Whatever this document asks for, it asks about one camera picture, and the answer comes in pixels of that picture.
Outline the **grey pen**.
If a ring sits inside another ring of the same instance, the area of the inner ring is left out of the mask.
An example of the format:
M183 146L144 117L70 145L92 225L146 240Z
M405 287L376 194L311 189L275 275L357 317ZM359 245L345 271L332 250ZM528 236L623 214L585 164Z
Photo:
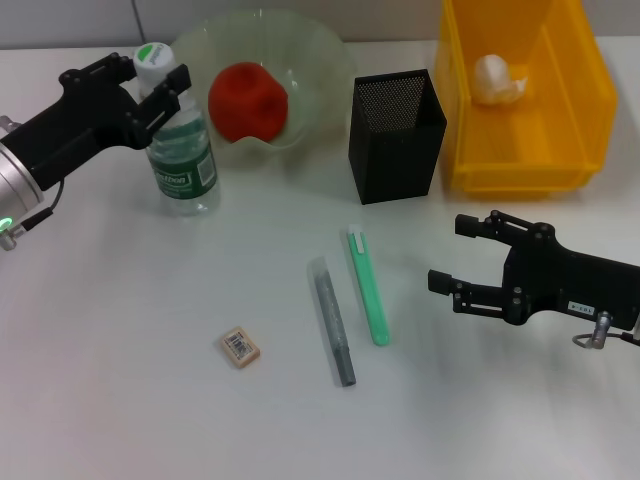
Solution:
M312 260L310 272L341 385L353 386L357 382L356 375L344 322L325 258L318 257Z

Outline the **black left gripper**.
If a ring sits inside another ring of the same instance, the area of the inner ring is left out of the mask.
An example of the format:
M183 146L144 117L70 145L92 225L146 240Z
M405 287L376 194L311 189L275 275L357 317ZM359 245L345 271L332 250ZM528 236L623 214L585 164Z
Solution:
M139 104L119 84L136 77L133 60L111 53L59 76L64 93L53 105L0 139L41 190L77 170L101 151L148 147L155 133L180 109L191 87L188 68L178 65ZM85 80L106 81L89 85Z

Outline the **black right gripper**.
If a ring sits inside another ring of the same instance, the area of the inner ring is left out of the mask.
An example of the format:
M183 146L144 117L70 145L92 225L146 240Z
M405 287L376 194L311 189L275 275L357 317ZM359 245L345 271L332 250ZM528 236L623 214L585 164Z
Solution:
M640 319L640 267L563 247L550 225L533 224L498 210L481 220L458 214L455 234L511 246L500 287L469 283L430 270L428 289L452 297L455 313L522 325L541 311L595 321L612 316L614 328L631 331Z

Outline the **black mesh pen holder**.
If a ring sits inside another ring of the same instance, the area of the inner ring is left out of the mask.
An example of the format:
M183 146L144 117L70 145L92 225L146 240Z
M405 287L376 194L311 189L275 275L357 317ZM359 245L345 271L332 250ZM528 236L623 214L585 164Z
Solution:
M426 196L446 126L426 69L356 78L348 158L361 203Z

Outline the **pale green glass fruit bowl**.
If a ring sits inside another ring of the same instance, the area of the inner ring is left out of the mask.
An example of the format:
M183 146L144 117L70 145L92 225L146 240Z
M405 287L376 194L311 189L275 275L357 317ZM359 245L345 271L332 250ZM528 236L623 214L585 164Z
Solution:
M355 62L339 36L315 19L286 9L229 11L182 33L171 48L187 65L201 107L216 76L239 62L264 67L289 96L287 122L270 142L252 137L229 142L215 127L209 129L222 166L301 159L346 128Z

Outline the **clear green-label water bottle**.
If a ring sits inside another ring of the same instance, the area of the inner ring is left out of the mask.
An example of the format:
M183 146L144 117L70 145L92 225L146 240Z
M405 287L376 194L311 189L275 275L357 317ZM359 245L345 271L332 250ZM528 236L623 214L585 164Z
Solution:
M178 66L171 47L161 42L138 47L133 60L141 98ZM180 110L156 132L146 153L167 208L195 216L215 206L218 173L203 111L188 91L178 100Z

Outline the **yellow plastic bin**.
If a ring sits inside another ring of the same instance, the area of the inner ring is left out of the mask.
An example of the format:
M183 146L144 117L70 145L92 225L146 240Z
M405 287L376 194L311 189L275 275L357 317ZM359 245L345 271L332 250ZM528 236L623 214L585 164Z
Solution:
M511 104L472 98L476 61L527 77ZM586 185L605 163L617 92L581 0L442 0L434 84L447 119L444 186L526 198Z

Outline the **white paper ball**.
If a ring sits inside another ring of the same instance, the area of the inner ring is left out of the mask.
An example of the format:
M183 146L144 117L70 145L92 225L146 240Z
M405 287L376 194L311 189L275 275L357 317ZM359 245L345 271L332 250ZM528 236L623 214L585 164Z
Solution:
M514 80L507 62L495 54L480 57L474 66L472 98L481 105L514 103L524 96L528 78Z

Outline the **beige eraser with barcode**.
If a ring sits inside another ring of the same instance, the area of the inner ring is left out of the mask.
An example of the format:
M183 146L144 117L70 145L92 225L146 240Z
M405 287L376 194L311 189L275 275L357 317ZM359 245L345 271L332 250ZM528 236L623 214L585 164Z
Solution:
M261 355L261 350L242 327L226 332L220 339L220 346L238 369L247 367Z

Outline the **green pen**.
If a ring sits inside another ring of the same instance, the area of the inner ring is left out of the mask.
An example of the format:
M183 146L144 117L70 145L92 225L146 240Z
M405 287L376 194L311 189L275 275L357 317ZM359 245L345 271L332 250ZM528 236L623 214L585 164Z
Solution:
M347 241L373 343L390 344L391 336L382 305L366 236L359 225L347 228Z

